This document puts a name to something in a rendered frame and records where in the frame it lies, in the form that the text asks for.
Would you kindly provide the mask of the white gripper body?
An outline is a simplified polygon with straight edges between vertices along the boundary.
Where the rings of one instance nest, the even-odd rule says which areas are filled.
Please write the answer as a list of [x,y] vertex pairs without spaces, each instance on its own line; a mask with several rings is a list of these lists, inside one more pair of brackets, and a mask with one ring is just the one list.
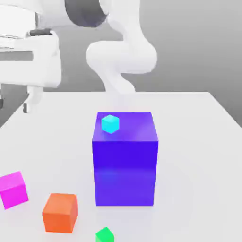
[[34,30],[15,39],[14,48],[0,47],[0,84],[57,87],[61,83],[59,38],[52,30]]

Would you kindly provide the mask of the small cyan cube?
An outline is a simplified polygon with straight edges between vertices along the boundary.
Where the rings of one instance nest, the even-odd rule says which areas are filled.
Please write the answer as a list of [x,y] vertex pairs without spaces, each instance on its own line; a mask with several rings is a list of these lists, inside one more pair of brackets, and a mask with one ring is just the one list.
[[120,119],[113,115],[107,115],[101,121],[102,131],[113,134],[120,128]]

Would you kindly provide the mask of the small green cube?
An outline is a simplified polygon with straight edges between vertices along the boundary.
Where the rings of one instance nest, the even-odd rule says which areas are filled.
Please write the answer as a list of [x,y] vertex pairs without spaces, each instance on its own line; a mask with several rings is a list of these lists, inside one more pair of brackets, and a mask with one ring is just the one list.
[[114,242],[114,234],[108,227],[104,227],[95,234],[95,242]]

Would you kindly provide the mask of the large magenta box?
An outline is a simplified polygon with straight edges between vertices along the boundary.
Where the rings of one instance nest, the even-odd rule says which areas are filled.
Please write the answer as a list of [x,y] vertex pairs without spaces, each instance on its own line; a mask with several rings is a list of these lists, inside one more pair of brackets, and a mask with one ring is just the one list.
[[4,209],[29,201],[26,185],[20,171],[0,177],[0,197]]

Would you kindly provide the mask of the large blue box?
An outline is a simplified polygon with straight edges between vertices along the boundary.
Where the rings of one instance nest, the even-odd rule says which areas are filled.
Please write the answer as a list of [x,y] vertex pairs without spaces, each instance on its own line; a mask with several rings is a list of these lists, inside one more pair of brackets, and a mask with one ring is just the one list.
[[[113,134],[102,131],[107,115],[120,119]],[[150,112],[98,112],[92,154],[97,206],[153,206],[158,136]]]

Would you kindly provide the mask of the large orange box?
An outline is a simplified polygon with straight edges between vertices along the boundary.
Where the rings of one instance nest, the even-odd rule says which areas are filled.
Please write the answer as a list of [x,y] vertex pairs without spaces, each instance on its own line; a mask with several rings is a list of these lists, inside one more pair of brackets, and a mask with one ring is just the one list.
[[77,196],[51,193],[42,216],[46,232],[72,233],[78,216]]

